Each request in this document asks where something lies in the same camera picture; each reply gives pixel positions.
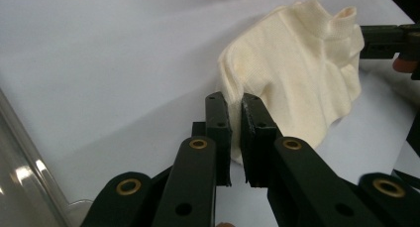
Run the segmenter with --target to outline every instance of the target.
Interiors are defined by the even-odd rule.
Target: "white table surface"
[[[0,87],[69,202],[94,199],[129,170],[169,167],[204,120],[222,49],[271,9],[297,0],[0,0]],[[358,8],[360,25],[409,24],[391,0],[319,0]],[[390,173],[415,109],[361,62],[362,95],[318,154],[338,175]],[[265,189],[218,187],[216,222],[275,226]]]

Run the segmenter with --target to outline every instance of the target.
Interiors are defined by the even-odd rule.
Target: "human hand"
[[[417,68],[418,64],[419,61],[416,60],[403,60],[401,58],[397,58],[392,66],[396,71],[412,73]]]

